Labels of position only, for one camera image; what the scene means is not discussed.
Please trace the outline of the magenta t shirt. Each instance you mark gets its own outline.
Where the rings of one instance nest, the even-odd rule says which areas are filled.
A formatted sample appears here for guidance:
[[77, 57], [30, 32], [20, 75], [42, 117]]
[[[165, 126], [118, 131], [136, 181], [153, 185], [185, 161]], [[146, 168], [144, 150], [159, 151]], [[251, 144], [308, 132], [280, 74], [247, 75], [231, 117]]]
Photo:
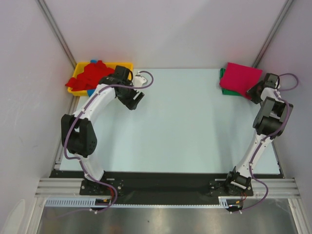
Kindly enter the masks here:
[[225, 69], [224, 76], [219, 81], [220, 88], [238, 92], [241, 97], [250, 100], [246, 92], [259, 82], [263, 71], [231, 62], [227, 63]]

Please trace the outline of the green t shirt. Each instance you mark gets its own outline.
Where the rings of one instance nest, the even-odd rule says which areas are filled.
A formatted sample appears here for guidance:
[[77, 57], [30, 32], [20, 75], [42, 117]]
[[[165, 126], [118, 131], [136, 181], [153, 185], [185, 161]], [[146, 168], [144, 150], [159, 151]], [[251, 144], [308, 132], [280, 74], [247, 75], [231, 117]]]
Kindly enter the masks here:
[[[224, 76], [226, 69], [225, 68], [221, 68], [219, 70], [219, 80], [221, 80]], [[238, 92], [232, 91], [232, 90], [228, 90], [225, 88], [221, 87], [221, 92], [223, 95], [229, 95], [229, 96], [241, 96], [241, 94], [239, 94]]]

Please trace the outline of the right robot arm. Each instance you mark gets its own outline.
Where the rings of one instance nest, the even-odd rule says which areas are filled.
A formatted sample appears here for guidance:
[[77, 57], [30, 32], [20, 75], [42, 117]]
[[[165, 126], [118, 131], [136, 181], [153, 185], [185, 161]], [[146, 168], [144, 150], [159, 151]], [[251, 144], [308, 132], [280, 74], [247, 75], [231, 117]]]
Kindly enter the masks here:
[[280, 136], [288, 123], [293, 105], [281, 97], [280, 76], [267, 73], [263, 80], [248, 90], [252, 102], [260, 104], [253, 122], [255, 134], [240, 162], [230, 171], [224, 183], [229, 195], [246, 192], [254, 177], [254, 169], [263, 152]]

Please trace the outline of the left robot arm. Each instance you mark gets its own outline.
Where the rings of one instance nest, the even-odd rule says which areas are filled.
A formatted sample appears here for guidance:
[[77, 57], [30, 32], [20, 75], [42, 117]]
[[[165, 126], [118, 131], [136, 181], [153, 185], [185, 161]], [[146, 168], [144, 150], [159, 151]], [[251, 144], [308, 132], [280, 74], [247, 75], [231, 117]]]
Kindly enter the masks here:
[[118, 65], [113, 73], [102, 77], [87, 101], [73, 114], [61, 118], [61, 142], [64, 156], [77, 160], [86, 179], [92, 181], [91, 190], [97, 195], [104, 194], [108, 183], [102, 179], [104, 169], [95, 153], [98, 139], [93, 124], [100, 113], [114, 99], [118, 99], [129, 110], [136, 109], [144, 97], [142, 89], [151, 85], [147, 79]]

